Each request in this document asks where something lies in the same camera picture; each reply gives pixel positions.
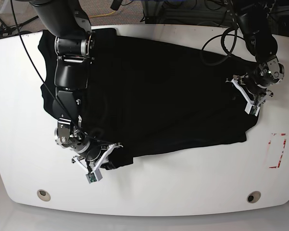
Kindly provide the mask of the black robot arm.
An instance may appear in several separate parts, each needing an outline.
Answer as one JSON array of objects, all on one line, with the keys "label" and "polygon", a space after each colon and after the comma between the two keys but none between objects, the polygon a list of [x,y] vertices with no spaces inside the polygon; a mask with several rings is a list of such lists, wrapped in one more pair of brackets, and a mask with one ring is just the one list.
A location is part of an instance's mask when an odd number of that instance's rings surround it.
[{"label": "black robot arm", "polygon": [[278,45],[267,20],[264,0],[233,0],[236,22],[247,50],[255,57],[256,67],[243,78],[243,88],[255,103],[269,96],[267,88],[284,78],[284,66],[276,56]]},{"label": "black robot arm", "polygon": [[101,140],[103,130],[83,130],[88,114],[87,87],[98,51],[111,47],[117,37],[114,28],[92,30],[89,17],[77,0],[32,0],[30,4],[45,27],[55,36],[57,65],[52,109],[58,119],[57,141],[63,148],[72,147],[85,159],[93,172],[108,164],[107,150],[112,145]]}]

